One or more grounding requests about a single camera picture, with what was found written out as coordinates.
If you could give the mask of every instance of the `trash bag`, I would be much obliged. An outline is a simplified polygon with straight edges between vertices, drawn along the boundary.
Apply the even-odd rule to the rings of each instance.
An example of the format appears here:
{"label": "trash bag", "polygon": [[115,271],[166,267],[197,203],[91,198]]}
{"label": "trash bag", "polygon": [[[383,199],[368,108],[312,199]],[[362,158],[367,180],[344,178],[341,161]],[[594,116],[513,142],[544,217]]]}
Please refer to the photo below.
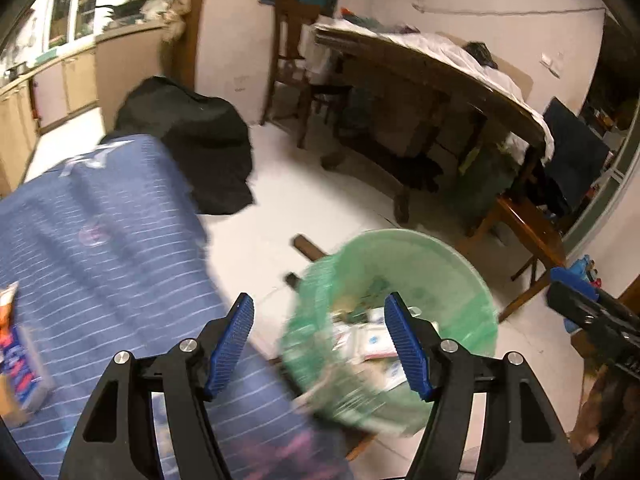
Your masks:
{"label": "trash bag", "polygon": [[464,49],[471,54],[480,65],[498,70],[498,64],[494,61],[494,58],[491,57],[491,53],[484,43],[480,41],[469,41],[469,43],[464,46]]}
{"label": "trash bag", "polygon": [[468,261],[418,232],[367,232],[308,268],[280,341],[282,361],[305,392],[309,410],[348,426],[396,436],[409,436],[426,425],[431,405],[408,383],[381,391],[333,349],[335,310],[346,303],[380,307],[395,291],[418,317],[437,322],[441,337],[455,339],[475,354],[494,354],[497,321],[492,296]]}

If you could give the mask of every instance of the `green trash can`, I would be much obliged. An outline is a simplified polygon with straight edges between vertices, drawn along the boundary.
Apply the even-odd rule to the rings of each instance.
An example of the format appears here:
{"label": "green trash can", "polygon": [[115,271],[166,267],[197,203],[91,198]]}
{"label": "green trash can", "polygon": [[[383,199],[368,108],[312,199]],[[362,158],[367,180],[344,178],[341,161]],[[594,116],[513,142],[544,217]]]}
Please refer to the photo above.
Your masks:
{"label": "green trash can", "polygon": [[313,263],[298,290],[298,304],[280,341],[289,375],[314,411],[373,433],[417,433],[431,405],[408,383],[382,392],[356,375],[332,350],[332,310],[344,298],[359,308],[383,306],[399,292],[419,317],[438,323],[440,336],[471,353],[492,356],[496,310],[478,272],[453,248],[436,238],[404,229],[366,232],[338,253]]}

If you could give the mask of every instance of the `wooden chair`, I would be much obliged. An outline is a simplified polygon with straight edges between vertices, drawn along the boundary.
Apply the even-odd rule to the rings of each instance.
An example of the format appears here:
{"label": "wooden chair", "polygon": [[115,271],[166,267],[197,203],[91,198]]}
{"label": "wooden chair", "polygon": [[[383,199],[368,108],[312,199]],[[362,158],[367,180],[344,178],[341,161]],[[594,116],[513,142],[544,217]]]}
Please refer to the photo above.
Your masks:
{"label": "wooden chair", "polygon": [[[456,247],[458,252],[466,255],[471,246],[498,222],[507,224],[520,243],[531,252],[532,258],[539,260],[545,266],[545,273],[537,280],[532,278],[529,289],[511,301],[500,313],[498,320],[503,322],[550,283],[549,270],[552,267],[564,267],[566,255],[560,234],[542,212],[526,198],[516,203],[506,195],[500,195],[496,199],[494,207],[482,220],[472,237],[458,244]],[[530,263],[531,260],[512,279],[524,272]]]}
{"label": "wooden chair", "polygon": [[[334,108],[336,119],[334,133],[338,128],[340,115],[348,103],[350,86],[315,85],[308,79],[305,66],[298,62],[305,58],[300,54],[300,35],[303,25],[313,25],[320,15],[321,6],[301,4],[296,0],[276,0],[273,7],[273,39],[271,41],[271,62],[269,66],[269,80],[264,98],[260,125],[264,124],[273,105],[273,95],[277,82],[293,86],[300,90],[298,109],[295,115],[300,120],[298,132],[298,147],[304,147],[306,128],[313,101],[327,105],[327,113]],[[286,24],[287,32],[282,49],[282,25]],[[338,96],[331,100],[328,96]]]}

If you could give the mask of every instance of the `wooden table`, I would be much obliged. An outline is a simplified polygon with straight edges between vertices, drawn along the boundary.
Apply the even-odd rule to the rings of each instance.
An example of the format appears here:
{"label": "wooden table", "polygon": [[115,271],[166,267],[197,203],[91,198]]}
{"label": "wooden table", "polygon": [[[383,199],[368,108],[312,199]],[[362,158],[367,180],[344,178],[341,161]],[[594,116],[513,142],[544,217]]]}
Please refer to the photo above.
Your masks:
{"label": "wooden table", "polygon": [[[388,70],[411,84],[420,85],[425,92],[433,93],[428,110],[431,126],[423,132],[420,139],[419,151],[422,153],[427,153],[435,143],[452,96],[463,98],[484,118],[498,121],[510,132],[527,141],[531,149],[527,152],[520,174],[511,187],[512,197],[517,199],[522,195],[524,181],[545,152],[544,130],[528,110],[447,63],[380,37],[363,36],[347,30],[319,28],[316,31],[316,43],[339,51],[346,60],[356,59],[369,65],[372,70]],[[478,134],[483,125],[484,121],[477,121]],[[394,198],[394,211],[398,222],[407,222],[409,188],[417,187],[412,166],[416,163],[424,164],[424,158],[418,162],[413,157],[398,157],[370,137],[339,137],[338,140],[364,154],[400,181],[403,188]],[[343,158],[343,153],[332,153],[323,158],[322,166],[330,170]]]}

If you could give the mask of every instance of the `cabinet door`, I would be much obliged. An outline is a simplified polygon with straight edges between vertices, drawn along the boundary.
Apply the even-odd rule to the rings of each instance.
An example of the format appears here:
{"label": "cabinet door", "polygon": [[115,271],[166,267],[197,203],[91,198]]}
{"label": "cabinet door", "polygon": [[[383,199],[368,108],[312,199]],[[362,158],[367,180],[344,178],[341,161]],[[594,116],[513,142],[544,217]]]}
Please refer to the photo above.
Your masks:
{"label": "cabinet door", "polygon": [[33,94],[41,128],[66,117],[65,77],[62,73],[62,62],[33,76]]}
{"label": "cabinet door", "polygon": [[31,96],[29,94],[29,83],[22,83],[18,87],[18,104],[20,106],[20,117],[22,119],[22,131],[24,138],[27,140],[27,146],[30,151],[33,151],[36,147],[37,134],[36,123],[33,119],[33,112],[31,111]]}
{"label": "cabinet door", "polygon": [[66,102],[69,113],[93,103],[98,98],[95,89],[95,56],[93,51],[83,52],[63,61],[65,71]]}
{"label": "cabinet door", "polygon": [[0,164],[13,191],[20,185],[31,149],[24,136],[18,94],[9,92],[0,98]]}

